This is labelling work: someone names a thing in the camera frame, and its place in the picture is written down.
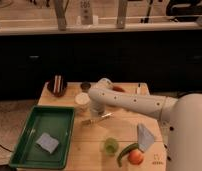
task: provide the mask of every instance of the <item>red object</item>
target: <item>red object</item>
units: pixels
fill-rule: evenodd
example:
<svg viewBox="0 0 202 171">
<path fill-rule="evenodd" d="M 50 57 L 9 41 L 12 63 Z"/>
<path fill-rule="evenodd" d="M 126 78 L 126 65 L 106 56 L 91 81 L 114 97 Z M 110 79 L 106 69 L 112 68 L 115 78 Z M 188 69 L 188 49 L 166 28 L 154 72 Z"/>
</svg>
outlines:
<svg viewBox="0 0 202 171">
<path fill-rule="evenodd" d="M 125 90 L 122 87 L 119 87 L 119 86 L 113 86 L 112 90 L 118 91 L 118 92 L 125 92 Z"/>
<path fill-rule="evenodd" d="M 143 162 L 144 155 L 139 149 L 130 151 L 128 161 L 133 165 L 139 165 Z"/>
</svg>

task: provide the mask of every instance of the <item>black cable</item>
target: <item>black cable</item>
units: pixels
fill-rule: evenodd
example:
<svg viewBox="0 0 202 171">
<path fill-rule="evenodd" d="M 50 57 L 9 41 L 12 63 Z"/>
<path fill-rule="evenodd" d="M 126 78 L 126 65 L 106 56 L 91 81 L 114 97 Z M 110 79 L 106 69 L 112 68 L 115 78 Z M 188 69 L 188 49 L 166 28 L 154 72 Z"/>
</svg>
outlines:
<svg viewBox="0 0 202 171">
<path fill-rule="evenodd" d="M 13 151 L 11 151 L 10 149 L 8 149 L 8 148 L 4 147 L 4 146 L 3 146 L 3 145 L 1 145 L 1 144 L 0 144 L 0 147 L 1 147 L 1 148 L 3 148 L 3 149 L 4 149 L 4 150 L 6 150 L 6 151 L 11 152 L 11 153 L 13 152 Z"/>
</svg>

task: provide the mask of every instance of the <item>cup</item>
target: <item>cup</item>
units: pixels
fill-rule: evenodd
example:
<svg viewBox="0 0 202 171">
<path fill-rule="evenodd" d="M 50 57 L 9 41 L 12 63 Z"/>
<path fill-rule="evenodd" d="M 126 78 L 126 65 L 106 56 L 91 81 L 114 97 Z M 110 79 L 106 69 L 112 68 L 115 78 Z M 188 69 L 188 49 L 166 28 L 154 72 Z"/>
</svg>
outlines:
<svg viewBox="0 0 202 171">
<path fill-rule="evenodd" d="M 107 138 L 104 142 L 103 149 L 106 155 L 114 156 L 119 149 L 118 141 L 112 137 Z"/>
</svg>

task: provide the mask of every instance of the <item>sponge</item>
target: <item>sponge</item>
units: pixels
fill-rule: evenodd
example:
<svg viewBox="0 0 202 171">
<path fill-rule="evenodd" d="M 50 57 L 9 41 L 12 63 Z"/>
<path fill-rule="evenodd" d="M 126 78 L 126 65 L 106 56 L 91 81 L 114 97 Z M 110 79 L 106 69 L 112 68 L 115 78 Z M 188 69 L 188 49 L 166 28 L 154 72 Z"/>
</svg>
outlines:
<svg viewBox="0 0 202 171">
<path fill-rule="evenodd" d="M 59 142 L 57 139 L 52 138 L 48 133 L 43 133 L 39 139 L 36 141 L 38 145 L 41 146 L 44 150 L 52 154 L 57 148 Z"/>
</svg>

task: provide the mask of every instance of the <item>tray rim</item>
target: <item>tray rim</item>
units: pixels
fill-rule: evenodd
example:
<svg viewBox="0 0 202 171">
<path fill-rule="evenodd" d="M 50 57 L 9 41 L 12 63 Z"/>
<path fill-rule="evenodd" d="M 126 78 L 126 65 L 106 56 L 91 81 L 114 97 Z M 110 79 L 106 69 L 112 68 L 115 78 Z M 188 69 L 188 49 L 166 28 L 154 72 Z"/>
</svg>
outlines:
<svg viewBox="0 0 202 171">
<path fill-rule="evenodd" d="M 20 164 L 20 163 L 12 163 L 13 158 L 15 157 L 15 154 L 17 152 L 18 146 L 21 143 L 21 138 L 24 135 L 25 129 L 27 128 L 27 123 L 29 122 L 30 118 L 31 118 L 31 114 L 33 113 L 34 110 L 36 110 L 36 108 L 50 108 L 50 109 L 72 109 L 72 118 L 71 118 L 71 130 L 69 131 L 69 141 L 67 144 L 67 156 L 65 157 L 65 160 L 63 161 L 62 165 L 55 167 L 55 166 L 30 166 L 28 164 Z M 28 168 L 28 169 L 64 169 L 66 167 L 66 163 L 67 163 L 67 159 L 68 159 L 68 154 L 69 154 L 69 149 L 70 149 L 70 142 L 71 142 L 71 136 L 72 136 L 72 132 L 73 132 L 73 126 L 74 126 L 74 118 L 75 118 L 75 107 L 71 107 L 71 106 L 50 106 L 50 105 L 34 105 L 31 109 L 31 111 L 29 112 L 27 119 L 25 120 L 24 126 L 21 130 L 21 133 L 18 137 L 17 143 L 14 147 L 14 150 L 12 152 L 12 155 L 10 157 L 9 163 L 8 165 L 12 168 Z"/>
</svg>

